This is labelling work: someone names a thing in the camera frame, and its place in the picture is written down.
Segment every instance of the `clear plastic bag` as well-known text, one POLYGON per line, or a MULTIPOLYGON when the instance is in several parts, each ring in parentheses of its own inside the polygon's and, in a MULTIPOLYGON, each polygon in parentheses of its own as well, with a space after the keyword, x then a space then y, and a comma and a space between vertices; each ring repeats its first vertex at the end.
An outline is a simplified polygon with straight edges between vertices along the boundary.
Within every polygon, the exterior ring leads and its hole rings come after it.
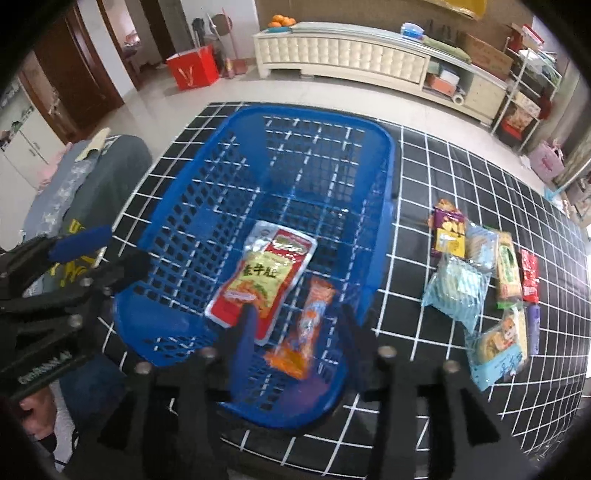
POLYGON ((466 230, 466 261, 484 272, 496 268, 496 255, 499 234, 477 225, 468 223, 466 230))
POLYGON ((443 254, 421 304, 434 306, 471 332, 482 311, 490 278, 490 274, 460 258, 443 254))

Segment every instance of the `purple snack bag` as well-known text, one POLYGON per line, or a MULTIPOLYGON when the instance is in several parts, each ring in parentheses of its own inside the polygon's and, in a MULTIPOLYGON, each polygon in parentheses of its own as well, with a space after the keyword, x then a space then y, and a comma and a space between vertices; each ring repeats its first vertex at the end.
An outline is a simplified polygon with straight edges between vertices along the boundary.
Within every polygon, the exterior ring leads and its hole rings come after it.
POLYGON ((433 247, 431 256, 449 252, 456 257, 466 256, 466 217, 459 210, 448 212, 433 208, 433 247))
POLYGON ((529 354, 537 355, 540 351, 540 307, 527 307, 527 343, 529 354))

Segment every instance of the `white cabinet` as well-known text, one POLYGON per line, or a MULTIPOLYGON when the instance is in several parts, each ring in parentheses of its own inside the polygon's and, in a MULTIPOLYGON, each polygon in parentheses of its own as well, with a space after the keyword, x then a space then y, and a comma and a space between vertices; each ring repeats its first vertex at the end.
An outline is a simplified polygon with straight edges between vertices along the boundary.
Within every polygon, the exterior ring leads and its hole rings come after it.
POLYGON ((0 247, 21 241, 20 230, 35 198, 35 189, 0 152, 0 247))
POLYGON ((41 170, 47 163, 20 131, 10 140, 4 153, 29 185, 36 189, 40 182, 41 170))
POLYGON ((64 144, 38 110, 31 112, 19 132, 48 163, 57 152, 64 148, 64 144))

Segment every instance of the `black and white grid mat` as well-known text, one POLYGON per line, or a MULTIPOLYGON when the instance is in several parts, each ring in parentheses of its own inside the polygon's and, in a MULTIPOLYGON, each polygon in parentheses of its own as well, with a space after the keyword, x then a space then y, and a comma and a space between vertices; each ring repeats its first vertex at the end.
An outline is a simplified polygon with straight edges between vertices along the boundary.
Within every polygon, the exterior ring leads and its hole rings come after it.
MULTIPOLYGON (((104 260, 135 248, 150 217, 176 176, 200 146, 244 103, 212 103, 178 136, 134 193, 115 229, 104 260)), ((591 336, 589 285, 584 244, 578 228, 538 193, 484 159, 423 132, 378 121, 399 141, 402 154, 400 201, 393 219, 382 288, 368 321, 381 344, 401 355, 441 365, 455 359, 467 368, 462 329, 438 310, 421 307, 423 290, 436 262, 429 256, 431 206, 447 198, 481 225, 513 236, 532 250, 540 266, 540 354, 510 381, 486 390, 493 408, 530 455, 544 450, 568 429, 581 399, 591 336)), ((490 285, 479 328, 501 318, 495 283, 490 285)), ((103 351, 124 371, 135 363, 105 318, 103 351)), ((426 478, 428 417, 418 406, 417 478, 426 478)), ((270 438, 238 429, 224 440, 280 465, 319 475, 363 478, 377 422, 376 405, 345 394, 344 402, 313 433, 270 438)))

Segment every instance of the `person's hand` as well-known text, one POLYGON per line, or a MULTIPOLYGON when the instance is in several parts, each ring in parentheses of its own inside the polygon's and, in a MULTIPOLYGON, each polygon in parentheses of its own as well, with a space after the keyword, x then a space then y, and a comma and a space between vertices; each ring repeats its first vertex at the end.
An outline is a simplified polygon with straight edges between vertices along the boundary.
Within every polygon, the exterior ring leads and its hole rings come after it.
POLYGON ((53 433, 57 407, 49 387, 21 400, 19 405, 27 413, 22 426, 28 434, 34 435, 37 440, 43 440, 53 433))

